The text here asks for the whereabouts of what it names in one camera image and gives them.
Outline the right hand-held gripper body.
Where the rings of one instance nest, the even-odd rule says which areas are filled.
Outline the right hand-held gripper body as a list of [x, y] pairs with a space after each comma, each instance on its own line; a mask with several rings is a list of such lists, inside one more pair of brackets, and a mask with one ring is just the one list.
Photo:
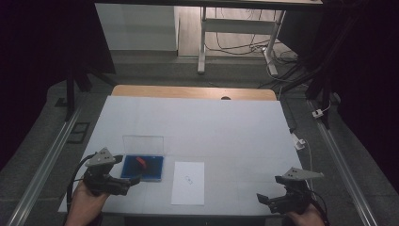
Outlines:
[[284, 186], [286, 193], [284, 196], [269, 199], [267, 206], [272, 213], [303, 213], [312, 200], [311, 190], [307, 181], [323, 178], [324, 174], [291, 167], [281, 176], [289, 181], [289, 184]]

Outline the white desk frame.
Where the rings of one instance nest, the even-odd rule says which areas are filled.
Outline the white desk frame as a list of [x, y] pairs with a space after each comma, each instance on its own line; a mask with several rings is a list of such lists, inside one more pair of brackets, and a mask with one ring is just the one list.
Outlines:
[[205, 73], [205, 37], [207, 32], [212, 33], [232, 33], [232, 34], [251, 34], [269, 35], [270, 40], [266, 47], [262, 48], [263, 57], [266, 61], [267, 71], [270, 75], [277, 75], [278, 71], [272, 59], [272, 51], [280, 26], [285, 15], [285, 10], [279, 13], [274, 22], [271, 21], [251, 21], [234, 19], [207, 18], [207, 7], [201, 8], [200, 15], [200, 43], [198, 74]]

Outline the wooden table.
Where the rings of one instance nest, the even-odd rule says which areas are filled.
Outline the wooden table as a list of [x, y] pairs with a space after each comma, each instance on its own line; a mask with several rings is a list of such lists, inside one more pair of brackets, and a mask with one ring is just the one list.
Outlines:
[[197, 98], [216, 100], [276, 101], [271, 89], [198, 88], [169, 86], [117, 85], [112, 96]]

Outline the blue box with clear lid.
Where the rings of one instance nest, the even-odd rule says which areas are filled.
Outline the blue box with clear lid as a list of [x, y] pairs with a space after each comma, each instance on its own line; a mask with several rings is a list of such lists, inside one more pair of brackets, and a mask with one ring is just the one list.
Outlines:
[[[122, 178], [141, 176], [144, 182], [162, 180], [164, 166], [164, 138], [159, 136], [124, 136], [125, 159], [121, 171]], [[146, 161], [147, 168], [142, 169], [136, 161], [140, 156]]]

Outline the black metal stand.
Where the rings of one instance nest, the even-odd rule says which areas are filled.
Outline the black metal stand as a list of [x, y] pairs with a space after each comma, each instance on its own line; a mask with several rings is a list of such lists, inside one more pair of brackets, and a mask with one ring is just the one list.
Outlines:
[[283, 78], [289, 78], [294, 72], [304, 68], [305, 73], [291, 82], [287, 82], [279, 90], [284, 93], [309, 82], [305, 91], [307, 100], [314, 100], [322, 94], [322, 123], [328, 126], [328, 108], [332, 65], [336, 54], [345, 39], [345, 23], [323, 18], [289, 17], [283, 20], [278, 38], [298, 54], [298, 60]]
[[66, 79], [67, 114], [65, 121], [69, 121], [72, 118], [72, 114], [75, 112], [74, 86], [77, 86], [83, 92], [89, 92], [92, 89], [92, 83], [88, 78], [90, 74], [104, 81], [111, 87], [115, 87], [118, 84], [105, 73], [101, 73], [99, 70], [89, 66], [88, 64], [82, 63], [72, 66]]

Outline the aluminium rail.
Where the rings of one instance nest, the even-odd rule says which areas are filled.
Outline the aluminium rail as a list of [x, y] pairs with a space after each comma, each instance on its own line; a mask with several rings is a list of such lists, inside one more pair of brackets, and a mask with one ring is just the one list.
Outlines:
[[72, 112], [71, 117], [63, 123], [60, 132], [41, 161], [39, 168], [35, 172], [6, 226], [24, 226], [81, 111], [82, 106], [79, 105]]
[[366, 198], [358, 183], [356, 182], [349, 165], [344, 159], [341, 149], [339, 148], [333, 134], [329, 129], [326, 128], [321, 118], [314, 118], [314, 120], [317, 123], [317, 127], [321, 133], [321, 136], [327, 145], [334, 164], [340, 173], [348, 194], [352, 198], [353, 204], [359, 213], [359, 217], [363, 225], [378, 226], [374, 213], [369, 203], [366, 201]]

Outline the black floor frame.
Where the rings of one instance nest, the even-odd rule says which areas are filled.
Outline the black floor frame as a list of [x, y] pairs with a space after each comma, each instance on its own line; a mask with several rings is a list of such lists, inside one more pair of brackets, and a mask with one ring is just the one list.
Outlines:
[[89, 122], [77, 122], [72, 128], [67, 142], [71, 144], [82, 144], [88, 134], [89, 126]]

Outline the white paper sheet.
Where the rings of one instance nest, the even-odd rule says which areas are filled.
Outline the white paper sheet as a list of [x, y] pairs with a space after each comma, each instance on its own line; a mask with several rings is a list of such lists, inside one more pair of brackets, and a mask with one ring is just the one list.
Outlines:
[[203, 162], [175, 163], [172, 205], [204, 205], [204, 169]]

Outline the person's left hand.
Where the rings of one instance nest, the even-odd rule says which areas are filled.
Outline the person's left hand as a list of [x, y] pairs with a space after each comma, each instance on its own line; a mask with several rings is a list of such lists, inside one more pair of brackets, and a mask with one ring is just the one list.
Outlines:
[[72, 195], [70, 212], [64, 226], [88, 226], [100, 215], [109, 194], [95, 196], [84, 182], [80, 182]]

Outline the white table cover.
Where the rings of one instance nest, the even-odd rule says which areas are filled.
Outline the white table cover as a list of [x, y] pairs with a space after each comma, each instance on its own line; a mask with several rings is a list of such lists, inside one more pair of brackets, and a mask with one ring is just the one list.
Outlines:
[[[300, 165], [277, 101], [110, 96], [85, 152], [125, 154], [123, 137], [130, 135], [164, 138], [162, 180], [110, 197], [107, 214], [267, 216], [257, 194], [283, 195], [275, 177]], [[204, 205], [171, 204], [176, 162], [204, 163]]]

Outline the white panel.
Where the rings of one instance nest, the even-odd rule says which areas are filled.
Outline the white panel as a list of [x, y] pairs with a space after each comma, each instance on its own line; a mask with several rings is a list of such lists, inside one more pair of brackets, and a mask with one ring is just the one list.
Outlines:
[[176, 7], [96, 3], [95, 8], [111, 50], [178, 50]]

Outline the white plug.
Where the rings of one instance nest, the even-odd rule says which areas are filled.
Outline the white plug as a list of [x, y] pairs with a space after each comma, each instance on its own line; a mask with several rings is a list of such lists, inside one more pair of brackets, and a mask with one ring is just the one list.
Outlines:
[[326, 107], [325, 109], [321, 109], [321, 108], [316, 109], [312, 112], [312, 116], [315, 119], [321, 118], [324, 115], [324, 113], [327, 112], [329, 109], [330, 109], [330, 106]]

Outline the person's right hand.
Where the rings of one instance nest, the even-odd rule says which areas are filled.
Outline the person's right hand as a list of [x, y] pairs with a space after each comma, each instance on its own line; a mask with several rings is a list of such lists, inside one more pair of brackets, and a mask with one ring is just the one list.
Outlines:
[[286, 216], [293, 221], [295, 226], [326, 226], [320, 212], [312, 204], [301, 215], [297, 212], [288, 212]]

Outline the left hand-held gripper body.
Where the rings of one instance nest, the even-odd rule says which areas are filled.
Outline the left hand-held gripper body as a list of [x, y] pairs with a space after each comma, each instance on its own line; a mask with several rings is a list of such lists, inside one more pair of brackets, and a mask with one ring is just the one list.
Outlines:
[[115, 165], [113, 156], [104, 147], [85, 164], [84, 183], [95, 196], [101, 193], [126, 195], [130, 188], [127, 179], [114, 178], [109, 174]]

